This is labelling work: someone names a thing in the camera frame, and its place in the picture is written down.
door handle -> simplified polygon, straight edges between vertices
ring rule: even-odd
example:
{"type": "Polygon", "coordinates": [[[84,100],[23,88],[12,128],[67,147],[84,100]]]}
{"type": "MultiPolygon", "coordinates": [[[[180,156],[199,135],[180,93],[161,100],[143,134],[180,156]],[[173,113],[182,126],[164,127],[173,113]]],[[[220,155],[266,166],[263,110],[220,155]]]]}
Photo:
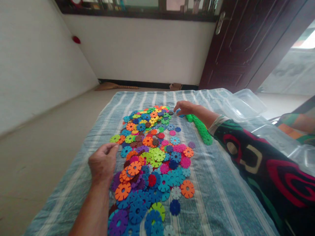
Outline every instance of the door handle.
{"type": "Polygon", "coordinates": [[[218,22],[218,26],[217,26],[217,29],[216,29],[216,35],[218,35],[220,33],[221,27],[222,27],[222,24],[223,24],[224,20],[230,20],[229,18],[225,18],[225,11],[221,12],[221,15],[220,15],[220,18],[219,18],[219,22],[218,22]]]}

cardboard box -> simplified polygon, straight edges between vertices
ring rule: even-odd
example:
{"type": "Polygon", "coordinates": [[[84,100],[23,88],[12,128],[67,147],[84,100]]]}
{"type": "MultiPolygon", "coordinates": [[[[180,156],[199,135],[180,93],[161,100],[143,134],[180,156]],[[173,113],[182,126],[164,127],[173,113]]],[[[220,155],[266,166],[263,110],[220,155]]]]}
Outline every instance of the cardboard box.
{"type": "Polygon", "coordinates": [[[171,91],[179,91],[179,90],[181,90],[182,87],[183,87],[183,85],[179,84],[179,83],[170,84],[170,90],[171,91]]]}

broom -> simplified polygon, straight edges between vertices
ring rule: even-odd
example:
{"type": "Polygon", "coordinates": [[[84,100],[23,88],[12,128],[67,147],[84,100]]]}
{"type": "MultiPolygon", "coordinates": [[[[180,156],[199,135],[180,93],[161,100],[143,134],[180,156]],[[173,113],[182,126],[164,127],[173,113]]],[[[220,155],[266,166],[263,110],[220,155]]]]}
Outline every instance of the broom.
{"type": "Polygon", "coordinates": [[[123,86],[123,85],[118,85],[111,82],[104,82],[103,84],[98,86],[95,89],[95,91],[102,91],[102,90],[108,90],[108,89],[139,89],[139,88],[135,86],[123,86]]]}

striped blanket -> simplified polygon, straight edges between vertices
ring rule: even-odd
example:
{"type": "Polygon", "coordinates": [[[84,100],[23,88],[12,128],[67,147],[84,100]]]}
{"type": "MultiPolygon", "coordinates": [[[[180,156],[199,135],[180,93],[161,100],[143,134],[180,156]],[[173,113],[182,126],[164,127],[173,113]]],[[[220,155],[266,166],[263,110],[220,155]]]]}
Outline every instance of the striped blanket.
{"type": "MultiPolygon", "coordinates": [[[[224,114],[222,103],[230,94],[225,89],[116,93],[100,113],[70,168],[25,235],[69,233],[91,184],[87,159],[98,147],[108,143],[110,137],[120,133],[124,116],[154,105],[173,108],[181,100],[224,114]]],[[[224,149],[216,141],[211,146],[204,145],[194,123],[189,123],[186,118],[174,117],[170,123],[182,129],[179,137],[184,143],[196,143],[189,177],[196,191],[192,199],[179,199],[181,212],[178,216],[170,214],[170,199],[163,202],[166,209],[163,225],[172,225],[178,235],[278,235],[272,220],[240,177],[224,149]]],[[[242,123],[242,126],[252,131],[267,123],[259,117],[242,123]]],[[[124,161],[117,154],[115,172],[123,169],[124,161]]],[[[110,193],[110,205],[114,201],[110,193]]],[[[140,235],[145,235],[143,222],[140,235]]]]}

window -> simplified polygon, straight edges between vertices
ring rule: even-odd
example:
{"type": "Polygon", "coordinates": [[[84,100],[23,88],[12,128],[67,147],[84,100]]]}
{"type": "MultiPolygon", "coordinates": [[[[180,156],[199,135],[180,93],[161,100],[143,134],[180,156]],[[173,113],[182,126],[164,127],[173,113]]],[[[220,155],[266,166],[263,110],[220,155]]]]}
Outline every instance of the window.
{"type": "Polygon", "coordinates": [[[63,14],[216,22],[222,0],[55,0],[63,14]]]}
{"type": "Polygon", "coordinates": [[[315,20],[303,32],[292,48],[313,49],[315,48],[315,20]]]}

